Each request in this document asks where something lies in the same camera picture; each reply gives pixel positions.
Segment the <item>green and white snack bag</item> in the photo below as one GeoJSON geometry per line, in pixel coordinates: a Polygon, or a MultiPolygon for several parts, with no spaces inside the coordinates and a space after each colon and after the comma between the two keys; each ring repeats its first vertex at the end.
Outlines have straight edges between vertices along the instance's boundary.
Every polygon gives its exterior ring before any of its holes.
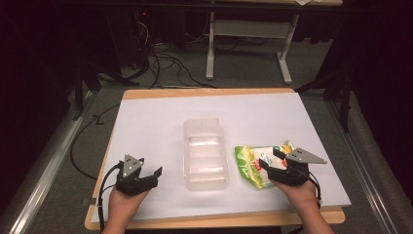
{"type": "Polygon", "coordinates": [[[248,182],[257,189],[269,188],[273,183],[268,179],[267,172],[259,166],[259,159],[264,160],[269,166],[284,169],[286,162],[273,154],[273,148],[287,154],[295,149],[289,140],[274,146],[247,146],[235,147],[236,162],[239,172],[248,182]]]}

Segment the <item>white metal desk frame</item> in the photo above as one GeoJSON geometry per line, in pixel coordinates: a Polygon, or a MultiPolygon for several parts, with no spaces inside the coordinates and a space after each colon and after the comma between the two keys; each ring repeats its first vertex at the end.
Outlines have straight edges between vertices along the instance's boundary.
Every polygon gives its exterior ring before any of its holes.
{"type": "Polygon", "coordinates": [[[206,54],[206,78],[214,77],[215,37],[233,36],[248,38],[282,39],[283,48],[276,52],[283,82],[292,83],[292,78],[287,66],[286,56],[299,20],[298,15],[291,17],[290,21],[259,21],[242,19],[216,19],[215,13],[209,13],[208,50],[206,54]]]}

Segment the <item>clear plastic container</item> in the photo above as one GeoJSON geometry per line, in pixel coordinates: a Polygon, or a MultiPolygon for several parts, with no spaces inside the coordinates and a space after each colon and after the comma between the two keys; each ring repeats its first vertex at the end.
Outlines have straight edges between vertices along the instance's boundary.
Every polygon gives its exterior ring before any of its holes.
{"type": "Polygon", "coordinates": [[[218,118],[183,123],[183,176],[193,191],[221,190],[229,182],[225,140],[218,118]]]}

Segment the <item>person's left hand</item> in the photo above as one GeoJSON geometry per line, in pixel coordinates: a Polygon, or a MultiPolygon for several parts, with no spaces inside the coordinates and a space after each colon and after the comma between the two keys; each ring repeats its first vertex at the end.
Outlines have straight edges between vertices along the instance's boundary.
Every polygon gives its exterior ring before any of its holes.
{"type": "Polygon", "coordinates": [[[128,226],[147,195],[148,191],[128,196],[114,188],[109,199],[107,225],[128,226]]]}

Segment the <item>person's right hand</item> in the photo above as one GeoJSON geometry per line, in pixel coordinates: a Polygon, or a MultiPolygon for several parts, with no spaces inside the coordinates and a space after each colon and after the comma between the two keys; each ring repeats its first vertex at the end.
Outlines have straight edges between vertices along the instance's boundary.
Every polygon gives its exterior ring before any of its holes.
{"type": "Polygon", "coordinates": [[[291,206],[300,215],[314,214],[319,210],[316,187],[311,182],[307,181],[300,186],[288,186],[274,181],[274,185],[285,194],[291,206]]]}

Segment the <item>white paper sheet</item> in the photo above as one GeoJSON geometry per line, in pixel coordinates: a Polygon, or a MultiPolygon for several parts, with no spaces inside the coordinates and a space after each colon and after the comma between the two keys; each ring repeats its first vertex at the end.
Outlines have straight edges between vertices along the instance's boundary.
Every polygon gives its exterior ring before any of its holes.
{"type": "Polygon", "coordinates": [[[286,140],[328,157],[301,98],[288,89],[127,91],[101,171],[127,154],[144,159],[144,175],[163,171],[132,229],[296,224],[298,215],[277,188],[258,190],[241,176],[234,152],[237,145],[286,140]],[[223,128],[229,183],[222,190],[191,191],[184,182],[183,124],[202,118],[217,118],[223,128]]]}

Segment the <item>black metal stand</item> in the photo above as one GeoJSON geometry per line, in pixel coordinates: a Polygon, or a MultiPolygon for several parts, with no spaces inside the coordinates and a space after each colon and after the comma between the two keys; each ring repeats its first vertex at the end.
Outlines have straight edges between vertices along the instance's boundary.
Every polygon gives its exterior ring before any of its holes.
{"type": "Polygon", "coordinates": [[[339,123],[343,130],[349,131],[349,112],[351,97],[352,77],[345,71],[333,71],[320,78],[317,78],[297,89],[295,93],[304,94],[313,89],[324,89],[322,97],[325,100],[333,101],[337,98],[341,100],[339,111],[339,123]]]}
{"type": "Polygon", "coordinates": [[[99,82],[101,74],[123,85],[139,85],[139,83],[125,78],[116,72],[111,72],[96,63],[81,59],[74,70],[75,121],[79,120],[86,110],[86,98],[84,96],[83,87],[87,86],[90,91],[98,92],[101,88],[99,82]]]}

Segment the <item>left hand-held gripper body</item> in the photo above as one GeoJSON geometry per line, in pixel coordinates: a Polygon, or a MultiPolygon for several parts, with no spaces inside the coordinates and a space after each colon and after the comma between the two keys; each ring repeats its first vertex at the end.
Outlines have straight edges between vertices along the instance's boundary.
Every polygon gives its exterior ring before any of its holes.
{"type": "Polygon", "coordinates": [[[144,159],[136,159],[126,155],[123,166],[117,175],[116,189],[125,195],[134,196],[141,192],[140,172],[144,165],[144,159]]]}

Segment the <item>grey metal rail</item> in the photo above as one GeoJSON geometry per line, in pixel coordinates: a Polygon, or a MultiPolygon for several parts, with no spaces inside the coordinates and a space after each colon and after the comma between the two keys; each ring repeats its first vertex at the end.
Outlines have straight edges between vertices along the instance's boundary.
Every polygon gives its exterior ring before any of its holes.
{"type": "Polygon", "coordinates": [[[339,120],[338,104],[329,101],[327,107],[350,151],[350,157],[360,183],[362,198],[374,213],[380,234],[413,234],[413,207],[395,178],[368,127],[358,104],[350,109],[349,131],[339,120]]]}
{"type": "Polygon", "coordinates": [[[96,95],[97,92],[91,91],[84,94],[82,111],[76,109],[74,96],[69,96],[72,106],[28,171],[28,175],[24,178],[5,214],[0,217],[0,234],[25,234],[27,232],[45,201],[70,144],[96,95]]]}

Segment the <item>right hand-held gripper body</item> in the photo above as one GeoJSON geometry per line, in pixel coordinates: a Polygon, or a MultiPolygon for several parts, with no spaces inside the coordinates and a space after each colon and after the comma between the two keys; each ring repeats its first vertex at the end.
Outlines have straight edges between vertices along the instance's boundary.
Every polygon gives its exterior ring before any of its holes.
{"type": "Polygon", "coordinates": [[[310,179],[310,164],[326,164],[327,161],[319,156],[304,150],[296,148],[290,153],[285,154],[286,162],[284,169],[274,166],[275,172],[268,174],[268,179],[283,183],[288,186],[300,186],[310,179]]]}

